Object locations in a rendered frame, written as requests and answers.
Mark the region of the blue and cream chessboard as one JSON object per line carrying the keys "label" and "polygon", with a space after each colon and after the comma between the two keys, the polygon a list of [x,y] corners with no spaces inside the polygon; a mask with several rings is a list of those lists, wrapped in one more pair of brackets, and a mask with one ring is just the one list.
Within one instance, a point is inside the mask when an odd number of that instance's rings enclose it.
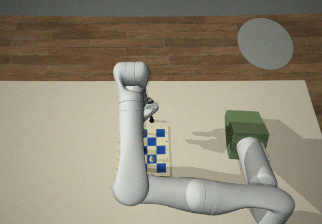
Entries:
{"label": "blue and cream chessboard", "polygon": [[[147,174],[166,177],[170,176],[169,164],[169,137],[168,126],[144,126],[146,135],[143,136],[145,148],[145,163]],[[154,157],[154,162],[150,162],[150,156]],[[116,169],[120,159],[120,134],[118,128]]]}

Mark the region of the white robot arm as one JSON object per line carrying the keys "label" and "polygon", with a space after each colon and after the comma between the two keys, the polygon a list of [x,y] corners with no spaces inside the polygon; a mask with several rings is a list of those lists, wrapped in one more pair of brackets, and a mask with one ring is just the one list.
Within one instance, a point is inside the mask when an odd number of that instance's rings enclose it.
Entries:
{"label": "white robot arm", "polygon": [[149,67],[141,61],[119,62],[113,75],[119,97],[120,159],[111,191],[119,203],[158,204],[204,215],[250,208],[258,224],[287,222],[295,208],[294,199],[277,188],[269,155],[256,138],[244,138],[236,146],[246,184],[147,174],[144,122],[158,111],[158,104],[148,104]]}

